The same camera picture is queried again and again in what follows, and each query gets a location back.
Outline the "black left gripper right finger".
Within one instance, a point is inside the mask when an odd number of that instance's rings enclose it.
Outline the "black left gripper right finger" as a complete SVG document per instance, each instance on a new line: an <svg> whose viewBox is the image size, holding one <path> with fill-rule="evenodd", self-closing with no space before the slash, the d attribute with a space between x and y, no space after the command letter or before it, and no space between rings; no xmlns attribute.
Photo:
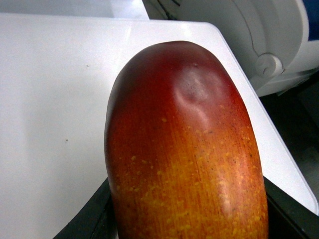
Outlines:
<svg viewBox="0 0 319 239"><path fill-rule="evenodd" d="M264 178L270 239L317 239L319 217Z"/></svg>

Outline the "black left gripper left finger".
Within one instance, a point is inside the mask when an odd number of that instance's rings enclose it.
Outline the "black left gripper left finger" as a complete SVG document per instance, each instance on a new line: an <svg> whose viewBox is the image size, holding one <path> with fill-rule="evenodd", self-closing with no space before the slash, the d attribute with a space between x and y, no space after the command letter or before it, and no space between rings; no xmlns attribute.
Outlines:
<svg viewBox="0 0 319 239"><path fill-rule="evenodd" d="M117 239L118 230L106 179L56 239Z"/></svg>

